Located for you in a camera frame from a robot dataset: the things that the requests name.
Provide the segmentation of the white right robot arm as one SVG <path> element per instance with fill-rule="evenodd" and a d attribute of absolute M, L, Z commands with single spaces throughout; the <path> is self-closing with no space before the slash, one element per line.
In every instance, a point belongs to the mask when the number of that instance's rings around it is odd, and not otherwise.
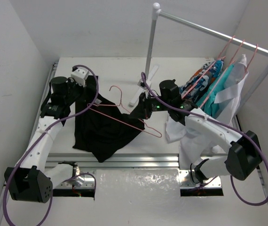
<path fill-rule="evenodd" d="M 159 89 L 160 96 L 142 92 L 130 117 L 146 120 L 153 112 L 166 111 L 174 121 L 198 133 L 188 156 L 204 150 L 210 143 L 218 145 L 227 154 L 225 158 L 207 158 L 199 163 L 192 161 L 195 167 L 191 178 L 195 183 L 222 175 L 244 181 L 262 162 L 258 137 L 254 132 L 238 132 L 213 119 L 193 102 L 182 99 L 175 80 L 160 82 Z"/>

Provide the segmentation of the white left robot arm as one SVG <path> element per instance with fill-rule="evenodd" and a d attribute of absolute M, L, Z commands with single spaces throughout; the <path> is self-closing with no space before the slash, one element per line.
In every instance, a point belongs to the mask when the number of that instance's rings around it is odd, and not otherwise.
<path fill-rule="evenodd" d="M 17 169 L 8 167 L 4 173 L 10 196 L 15 201 L 46 203 L 54 188 L 73 175 L 73 164 L 62 162 L 45 169 L 47 157 L 56 136 L 65 125 L 70 106 L 81 97 L 87 76 L 54 77 L 41 105 L 37 129 Z"/>

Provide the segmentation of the white shirt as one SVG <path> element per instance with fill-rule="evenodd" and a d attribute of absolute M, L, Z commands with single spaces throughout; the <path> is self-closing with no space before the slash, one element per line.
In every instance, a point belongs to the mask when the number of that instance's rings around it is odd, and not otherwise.
<path fill-rule="evenodd" d="M 227 125 L 231 124 L 240 106 L 241 92 L 247 78 L 246 76 L 244 80 L 236 84 L 236 61 L 227 69 L 218 86 L 216 86 L 214 92 L 202 107 L 206 114 Z M 198 106 L 202 104 L 214 84 L 215 82 L 210 85 L 207 92 L 199 99 Z M 201 162 L 201 154 L 203 153 L 223 153 L 223 149 L 219 145 L 209 141 L 197 131 L 174 121 L 171 117 L 168 117 L 166 122 L 166 138 L 169 143 L 179 140 L 179 165 L 182 170 L 187 170 L 191 164 L 198 165 Z"/>

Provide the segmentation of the blue orange patterned shirt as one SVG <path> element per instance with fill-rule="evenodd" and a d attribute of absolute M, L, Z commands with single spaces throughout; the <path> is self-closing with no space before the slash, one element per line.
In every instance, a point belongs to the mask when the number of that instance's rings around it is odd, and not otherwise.
<path fill-rule="evenodd" d="M 188 90 L 196 83 L 196 86 L 184 97 L 196 103 L 209 86 L 218 78 L 224 65 L 224 59 L 213 60 L 201 66 L 195 74 L 186 82 L 185 85 L 179 87 L 181 96 L 184 96 Z"/>

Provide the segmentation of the pink hanger under patterned shirt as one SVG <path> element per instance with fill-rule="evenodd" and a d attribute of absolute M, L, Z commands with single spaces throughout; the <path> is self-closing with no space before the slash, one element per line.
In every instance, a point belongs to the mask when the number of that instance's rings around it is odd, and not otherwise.
<path fill-rule="evenodd" d="M 185 85 L 180 87 L 182 99 L 196 99 L 200 96 L 200 93 L 209 87 L 209 85 L 217 78 L 224 65 L 225 57 L 223 56 L 223 53 L 234 38 L 235 36 L 231 37 L 216 59 L 204 64 L 192 75 Z"/>

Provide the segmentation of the pink hanger under teal shirt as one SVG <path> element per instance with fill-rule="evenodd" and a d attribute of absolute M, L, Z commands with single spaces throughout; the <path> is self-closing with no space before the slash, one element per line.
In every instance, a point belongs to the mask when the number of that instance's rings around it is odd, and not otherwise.
<path fill-rule="evenodd" d="M 242 40 L 242 43 L 239 45 L 239 47 L 237 48 L 236 52 L 234 53 L 233 57 L 231 58 L 228 66 L 225 68 L 225 70 L 223 71 L 223 73 L 219 76 L 218 79 L 215 80 L 215 84 L 212 87 L 212 89 L 210 90 L 210 92 L 208 93 L 208 95 L 205 97 L 205 99 L 203 100 L 202 104 L 199 106 L 200 109 L 202 109 L 202 107 L 206 104 L 207 100 L 210 98 L 211 94 L 214 92 L 214 89 L 216 88 L 216 86 L 218 86 L 219 82 L 221 81 L 223 75 L 225 74 L 225 72 L 227 71 L 227 69 L 230 67 L 230 65 L 232 63 L 234 63 L 234 58 L 237 54 L 237 52 L 239 51 L 239 49 L 241 48 L 241 46 L 243 45 L 243 43 L 245 42 L 245 39 Z"/>

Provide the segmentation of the pink hanger under white shirt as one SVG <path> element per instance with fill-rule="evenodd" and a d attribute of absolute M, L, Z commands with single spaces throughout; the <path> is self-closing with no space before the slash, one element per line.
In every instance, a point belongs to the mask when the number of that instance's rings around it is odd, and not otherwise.
<path fill-rule="evenodd" d="M 258 51 L 259 45 L 256 44 L 256 48 L 253 52 L 253 55 L 249 62 L 247 62 L 247 58 L 245 54 L 242 54 L 239 60 L 236 61 L 235 66 L 236 66 L 236 74 L 235 74 L 235 82 L 238 84 L 242 80 L 245 79 L 245 77 L 249 74 L 249 67 L 251 65 L 251 62 L 253 61 L 257 51 Z"/>

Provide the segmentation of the white foam board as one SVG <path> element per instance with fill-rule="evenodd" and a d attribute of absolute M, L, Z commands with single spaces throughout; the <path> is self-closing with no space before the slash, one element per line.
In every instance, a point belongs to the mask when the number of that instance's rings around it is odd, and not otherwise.
<path fill-rule="evenodd" d="M 222 177 L 222 196 L 182 197 L 176 170 L 98 170 L 94 198 L 55 197 L 52 205 L 8 201 L 18 226 L 268 226 L 268 205 L 253 207 Z"/>

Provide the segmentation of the white clothes rack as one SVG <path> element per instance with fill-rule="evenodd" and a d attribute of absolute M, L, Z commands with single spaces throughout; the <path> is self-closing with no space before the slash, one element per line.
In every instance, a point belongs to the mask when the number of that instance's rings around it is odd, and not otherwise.
<path fill-rule="evenodd" d="M 229 35 L 223 34 L 221 32 L 209 29 L 207 27 L 201 26 L 199 24 L 193 23 L 191 21 L 185 20 L 183 18 L 180 18 L 178 16 L 172 15 L 170 13 L 164 12 L 161 9 L 161 6 L 159 3 L 154 3 L 152 5 L 152 13 L 151 13 L 151 28 L 150 28 L 150 37 L 149 37 L 149 43 L 148 43 L 148 51 L 147 51 L 147 57 L 146 57 L 146 64 L 145 64 L 145 72 L 147 75 L 147 82 L 151 83 L 151 80 L 155 73 L 158 70 L 158 66 L 154 66 L 152 69 L 150 69 L 150 63 L 152 59 L 152 49 L 153 49 L 153 43 L 154 43 L 154 37 L 155 37 L 155 30 L 157 25 L 157 20 L 159 17 L 168 19 L 170 21 L 179 23 L 181 25 L 184 25 L 186 27 L 192 28 L 194 30 L 200 31 L 204 34 L 210 35 L 212 37 L 215 37 L 222 41 L 228 41 L 230 44 L 240 46 L 246 50 L 254 51 L 255 53 L 258 53 L 262 56 L 268 57 L 268 50 L 256 47 L 254 44 L 250 44 L 246 41 L 232 38 Z M 250 99 L 252 94 L 255 92 L 255 90 L 259 87 L 259 85 L 264 81 L 264 79 L 268 76 L 268 65 L 264 69 L 264 71 L 260 74 L 259 78 L 252 84 L 249 91 L 246 93 L 246 95 L 242 98 L 240 106 L 243 106 L 246 104 L 246 102 Z"/>

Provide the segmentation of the aluminium rail frame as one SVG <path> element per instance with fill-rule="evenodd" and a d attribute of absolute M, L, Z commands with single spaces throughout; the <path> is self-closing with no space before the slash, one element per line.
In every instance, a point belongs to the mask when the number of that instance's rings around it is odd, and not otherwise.
<path fill-rule="evenodd" d="M 72 118 L 42 117 L 6 170 L 3 226 L 268 226 L 268 206 L 239 200 L 225 168 L 240 134 L 206 131 L 184 164 L 166 108 L 129 107 L 144 68 L 145 58 L 60 58 L 54 87 L 75 94 Z"/>

